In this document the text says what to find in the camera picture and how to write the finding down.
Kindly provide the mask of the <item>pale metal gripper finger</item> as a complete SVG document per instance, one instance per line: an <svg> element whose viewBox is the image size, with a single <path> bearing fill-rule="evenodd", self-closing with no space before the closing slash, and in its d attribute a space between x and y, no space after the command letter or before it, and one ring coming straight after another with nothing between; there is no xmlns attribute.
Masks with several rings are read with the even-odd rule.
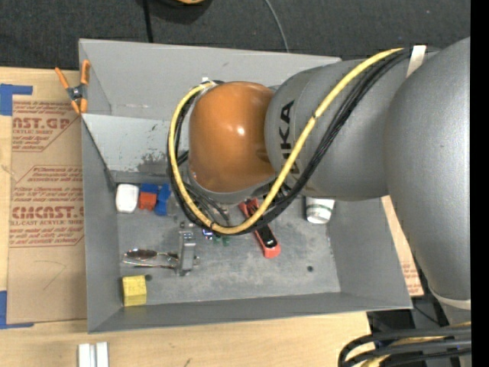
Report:
<svg viewBox="0 0 489 367"><path fill-rule="evenodd" d="M188 269L188 233L180 232L179 276L185 276Z"/></svg>
<svg viewBox="0 0 489 367"><path fill-rule="evenodd" d="M196 249L196 237L192 232L189 232L186 235L186 271L190 272L194 266L194 258L195 258L195 249Z"/></svg>

